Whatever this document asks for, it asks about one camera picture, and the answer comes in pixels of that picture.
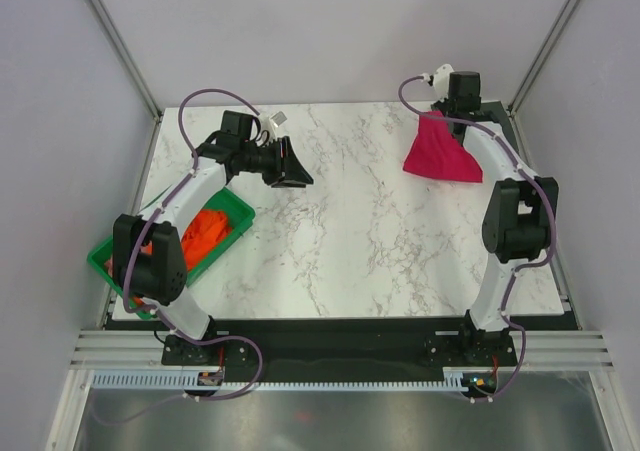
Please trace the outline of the magenta t-shirt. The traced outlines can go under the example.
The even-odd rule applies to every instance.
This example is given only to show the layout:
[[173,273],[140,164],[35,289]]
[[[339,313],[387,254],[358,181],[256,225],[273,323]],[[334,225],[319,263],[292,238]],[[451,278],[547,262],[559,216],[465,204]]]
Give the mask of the magenta t-shirt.
[[404,160],[403,170],[432,180],[482,183],[483,171],[476,160],[449,133],[439,111],[420,116],[417,134]]

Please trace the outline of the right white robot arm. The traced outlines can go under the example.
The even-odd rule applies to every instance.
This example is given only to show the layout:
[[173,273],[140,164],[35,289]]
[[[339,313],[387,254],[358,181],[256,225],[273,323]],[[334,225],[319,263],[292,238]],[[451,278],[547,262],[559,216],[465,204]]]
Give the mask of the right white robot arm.
[[458,339],[467,363],[483,363],[494,352],[490,332],[508,326],[509,300],[518,275],[546,265],[556,250],[559,185],[529,167],[508,142],[498,124],[481,111],[481,78],[477,72],[453,70],[445,64],[429,78],[438,109],[453,137],[477,162],[493,184],[481,226],[489,254],[479,294],[469,310],[477,330]]

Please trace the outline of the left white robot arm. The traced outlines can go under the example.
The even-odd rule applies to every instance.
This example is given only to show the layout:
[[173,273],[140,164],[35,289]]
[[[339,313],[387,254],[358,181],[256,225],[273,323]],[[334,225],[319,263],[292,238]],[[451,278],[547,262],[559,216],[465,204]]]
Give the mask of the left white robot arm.
[[271,188],[313,184],[290,138],[276,134],[286,119],[282,112],[225,111],[219,129],[190,148],[192,164],[181,180],[138,214],[114,222],[111,273],[125,310],[156,314],[186,339],[185,353],[198,364],[215,360],[220,342],[207,332],[211,316],[188,290],[181,239],[207,201],[241,173],[260,176]]

